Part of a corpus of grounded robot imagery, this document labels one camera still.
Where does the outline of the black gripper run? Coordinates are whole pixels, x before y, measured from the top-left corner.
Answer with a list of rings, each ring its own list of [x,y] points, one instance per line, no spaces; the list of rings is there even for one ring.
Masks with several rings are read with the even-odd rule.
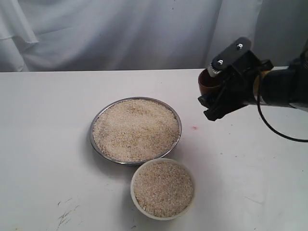
[[[258,79],[261,66],[262,62],[254,53],[247,51],[220,72],[224,74],[221,88],[217,92],[206,93],[198,98],[199,103],[206,108],[206,118],[216,121],[245,106],[256,105],[254,83]]]

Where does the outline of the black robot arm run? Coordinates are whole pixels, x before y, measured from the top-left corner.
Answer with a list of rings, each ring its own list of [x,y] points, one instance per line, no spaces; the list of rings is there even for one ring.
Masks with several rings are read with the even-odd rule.
[[[232,44],[216,56],[198,77],[199,103],[210,121],[248,105],[278,107],[308,105],[308,51],[286,69],[274,70],[250,49]]]

